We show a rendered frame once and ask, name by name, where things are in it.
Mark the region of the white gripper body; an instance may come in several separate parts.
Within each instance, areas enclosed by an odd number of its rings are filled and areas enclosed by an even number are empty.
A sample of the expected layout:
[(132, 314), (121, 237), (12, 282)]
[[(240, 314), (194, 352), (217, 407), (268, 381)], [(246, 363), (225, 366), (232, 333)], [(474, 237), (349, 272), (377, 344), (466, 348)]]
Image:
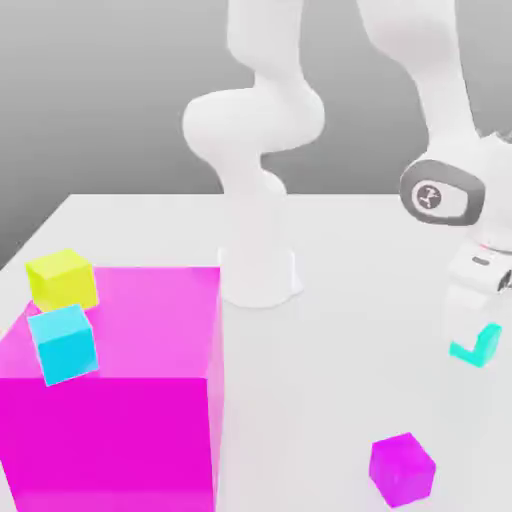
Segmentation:
[(449, 267), (447, 296), (494, 295), (505, 290), (505, 254), (476, 242), (465, 242)]

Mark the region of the small teal cube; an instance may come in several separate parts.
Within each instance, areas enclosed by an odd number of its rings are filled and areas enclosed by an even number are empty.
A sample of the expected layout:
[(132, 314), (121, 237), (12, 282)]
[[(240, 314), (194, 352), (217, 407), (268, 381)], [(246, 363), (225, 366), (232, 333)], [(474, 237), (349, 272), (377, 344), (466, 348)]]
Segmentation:
[(471, 350), (452, 342), (449, 354), (475, 367), (482, 368), (493, 358), (501, 333), (502, 327), (499, 324), (490, 323), (479, 333)]

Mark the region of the small purple cube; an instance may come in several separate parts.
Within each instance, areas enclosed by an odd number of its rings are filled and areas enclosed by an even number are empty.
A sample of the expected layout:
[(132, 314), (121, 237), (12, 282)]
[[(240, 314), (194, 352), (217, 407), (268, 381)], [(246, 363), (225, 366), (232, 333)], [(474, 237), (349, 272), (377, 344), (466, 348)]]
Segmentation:
[(435, 473), (436, 463), (410, 432), (372, 443), (369, 477), (391, 508), (429, 497)]

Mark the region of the small yellow cube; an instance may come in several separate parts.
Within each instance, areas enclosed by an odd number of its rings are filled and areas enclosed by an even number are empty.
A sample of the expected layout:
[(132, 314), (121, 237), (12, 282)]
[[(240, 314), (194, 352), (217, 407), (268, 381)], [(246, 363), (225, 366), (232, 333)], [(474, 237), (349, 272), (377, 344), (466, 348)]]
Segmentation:
[(49, 312), (72, 305), (99, 304), (92, 264), (73, 249), (63, 249), (25, 264), (34, 304)]

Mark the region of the small cyan cube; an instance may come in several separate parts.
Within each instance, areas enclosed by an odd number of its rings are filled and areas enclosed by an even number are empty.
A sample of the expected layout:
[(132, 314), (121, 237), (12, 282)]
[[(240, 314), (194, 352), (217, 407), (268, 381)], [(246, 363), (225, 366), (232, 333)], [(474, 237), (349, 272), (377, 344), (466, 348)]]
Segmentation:
[(99, 369), (93, 329), (80, 305), (31, 316), (28, 326), (47, 386)]

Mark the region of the large magenta box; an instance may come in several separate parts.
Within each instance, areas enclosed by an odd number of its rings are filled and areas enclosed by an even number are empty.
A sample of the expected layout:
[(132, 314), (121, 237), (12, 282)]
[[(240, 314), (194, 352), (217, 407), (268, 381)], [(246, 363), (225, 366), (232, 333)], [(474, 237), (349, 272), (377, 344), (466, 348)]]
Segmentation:
[(99, 368), (44, 383), (25, 306), (0, 340), (0, 464), (18, 512), (215, 512), (220, 271), (99, 267)]

